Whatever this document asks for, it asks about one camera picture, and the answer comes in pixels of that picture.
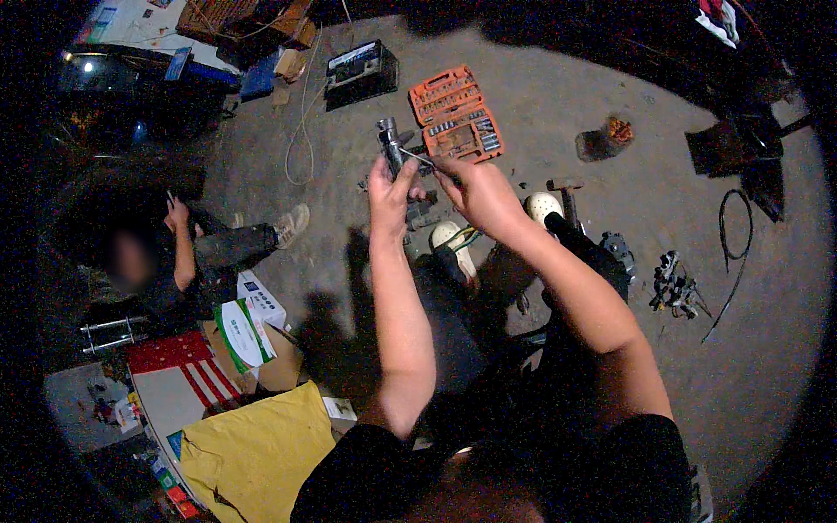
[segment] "orange socket set case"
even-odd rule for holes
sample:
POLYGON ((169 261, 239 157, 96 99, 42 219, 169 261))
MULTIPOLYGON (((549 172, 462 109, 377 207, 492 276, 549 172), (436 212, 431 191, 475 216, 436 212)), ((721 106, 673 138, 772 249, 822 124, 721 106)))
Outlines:
POLYGON ((449 69, 410 90, 410 102, 431 156, 477 163, 505 150, 491 111, 467 65, 449 69))

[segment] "white shoe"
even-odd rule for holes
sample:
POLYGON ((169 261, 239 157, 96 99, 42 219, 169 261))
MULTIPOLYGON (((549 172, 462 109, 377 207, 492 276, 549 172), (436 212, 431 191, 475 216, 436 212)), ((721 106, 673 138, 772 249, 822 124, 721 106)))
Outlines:
POLYGON ((549 213, 558 213, 561 218, 564 217, 564 207, 549 192, 535 192, 523 202, 523 208, 526 209, 529 218, 541 224, 543 228, 547 228, 544 220, 549 213))
POLYGON ((476 267, 474 266, 474 260, 470 257, 470 252, 468 251, 467 247, 463 247, 462 249, 456 250, 461 244, 463 244, 466 240, 466 235, 462 234, 453 240, 453 238, 460 230, 459 225, 453 222, 442 222, 433 229, 433 233, 430 234, 430 247, 434 250, 438 248, 442 244, 447 244, 451 250, 455 251, 456 254, 456 261, 462 270, 465 273, 465 278, 468 280, 468 285, 475 286, 476 285, 476 267))
POLYGON ((310 220, 311 210, 304 203, 300 203, 289 213, 279 218, 279 221, 273 226, 276 230, 276 248, 289 248, 302 231, 306 230, 310 220))

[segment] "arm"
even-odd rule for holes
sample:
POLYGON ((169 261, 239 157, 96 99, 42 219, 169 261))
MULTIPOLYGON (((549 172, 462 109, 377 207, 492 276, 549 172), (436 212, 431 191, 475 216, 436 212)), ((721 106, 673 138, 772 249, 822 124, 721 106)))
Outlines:
POLYGON ((174 283, 181 292, 195 279, 195 253, 189 236, 189 207, 176 197, 168 202, 166 225, 174 232, 174 283))
POLYGON ((369 255, 375 304, 381 386, 364 423, 406 439, 436 385, 433 336, 403 250, 407 195, 418 163, 407 162, 395 182, 379 157, 369 175, 372 227, 369 255))
POLYGON ((495 166, 448 158, 434 162, 459 211, 541 274, 570 326, 598 355, 603 422, 610 425, 636 413, 672 418, 651 347, 610 284, 529 219, 495 166))

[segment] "car battery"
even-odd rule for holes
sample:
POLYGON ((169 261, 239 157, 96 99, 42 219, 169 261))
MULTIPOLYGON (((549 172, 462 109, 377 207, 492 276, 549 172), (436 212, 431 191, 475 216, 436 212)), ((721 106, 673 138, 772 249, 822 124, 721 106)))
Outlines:
POLYGON ((430 156, 477 163, 505 150, 496 120, 467 65, 414 86, 409 97, 430 156))
POLYGON ((398 59, 381 40, 328 61, 326 111, 398 90, 398 59))

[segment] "person sitting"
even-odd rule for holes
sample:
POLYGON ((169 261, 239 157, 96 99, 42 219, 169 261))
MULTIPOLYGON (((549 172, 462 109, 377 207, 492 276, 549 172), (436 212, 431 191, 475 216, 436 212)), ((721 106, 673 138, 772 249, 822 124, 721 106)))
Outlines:
MULTIPOLYGON (((539 364, 514 387, 490 380, 483 387, 469 375, 455 396, 473 394, 471 405, 480 409, 434 408, 440 383, 463 375, 451 372, 457 364, 450 361, 485 364, 463 355, 473 344, 461 328, 469 323, 462 302, 428 293, 423 269, 417 284, 403 251, 418 163, 407 162, 390 182, 379 157, 368 187, 381 381, 372 406, 302 485, 291 521, 686 521, 683 442, 651 346, 628 306, 563 244, 564 236, 557 241, 544 226, 562 221, 557 207, 535 221, 497 167, 433 161, 469 223, 540 274, 560 321, 551 321, 558 325, 551 325, 539 364), (450 340, 459 353, 442 350, 450 340), (583 372, 582 362, 594 372, 583 372), (492 396, 492 386, 503 393, 492 396), (594 394, 591 416, 587 390, 594 394), (478 423, 468 423, 474 414, 478 423), (413 450, 417 423, 431 418, 431 431, 445 436, 413 450), (455 430, 463 424, 475 429, 455 430)), ((467 265, 451 254, 448 267, 467 265)))
POLYGON ((202 209, 190 213, 177 197, 167 204, 156 228, 118 223, 110 229, 105 272, 117 289, 138 294, 171 324, 212 319, 215 305, 236 299, 238 271, 289 248, 311 216, 302 203, 276 224, 227 228, 202 209))

